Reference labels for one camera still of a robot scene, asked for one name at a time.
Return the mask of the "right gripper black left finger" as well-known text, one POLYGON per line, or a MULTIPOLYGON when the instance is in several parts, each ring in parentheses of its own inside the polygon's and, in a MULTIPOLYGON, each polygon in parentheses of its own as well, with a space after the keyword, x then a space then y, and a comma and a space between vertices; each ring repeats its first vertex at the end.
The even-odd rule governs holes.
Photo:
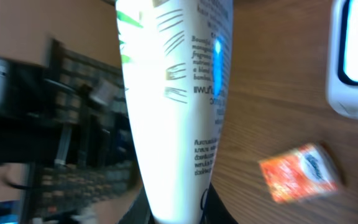
POLYGON ((142 187, 139 194, 117 224, 154 224, 145 189, 142 187))

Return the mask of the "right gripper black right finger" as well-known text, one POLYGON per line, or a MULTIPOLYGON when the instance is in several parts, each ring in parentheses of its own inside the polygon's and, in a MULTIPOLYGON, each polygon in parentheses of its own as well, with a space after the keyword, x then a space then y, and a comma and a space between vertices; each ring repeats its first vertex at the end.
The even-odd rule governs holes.
POLYGON ((212 184, 201 196, 200 209, 202 211, 200 224, 238 224, 212 184))

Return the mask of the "small orange snack packet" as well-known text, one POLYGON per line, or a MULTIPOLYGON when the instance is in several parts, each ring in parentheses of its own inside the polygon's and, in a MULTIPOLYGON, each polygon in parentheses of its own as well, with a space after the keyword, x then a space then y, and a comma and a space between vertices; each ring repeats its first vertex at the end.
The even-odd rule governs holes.
POLYGON ((342 181, 327 150, 308 143, 259 161, 273 201, 290 203, 338 192, 342 181))

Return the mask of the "white Pantene conditioner tube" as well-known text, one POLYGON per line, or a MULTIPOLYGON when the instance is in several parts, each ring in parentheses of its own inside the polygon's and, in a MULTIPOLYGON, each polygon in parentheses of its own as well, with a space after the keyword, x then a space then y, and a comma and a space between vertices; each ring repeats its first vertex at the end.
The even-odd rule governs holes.
POLYGON ((200 223, 224 123, 232 0, 115 3, 127 112, 155 223, 200 223))

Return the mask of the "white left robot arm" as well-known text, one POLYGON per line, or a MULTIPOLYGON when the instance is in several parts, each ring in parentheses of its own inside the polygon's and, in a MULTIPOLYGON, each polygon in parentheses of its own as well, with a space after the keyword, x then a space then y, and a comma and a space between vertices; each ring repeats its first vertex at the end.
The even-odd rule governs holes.
POLYGON ((0 164, 51 164, 61 142, 69 144, 67 162, 76 162, 80 127, 63 136, 57 114, 58 91, 71 91, 58 83, 62 62, 59 55, 45 67, 0 57, 0 164))

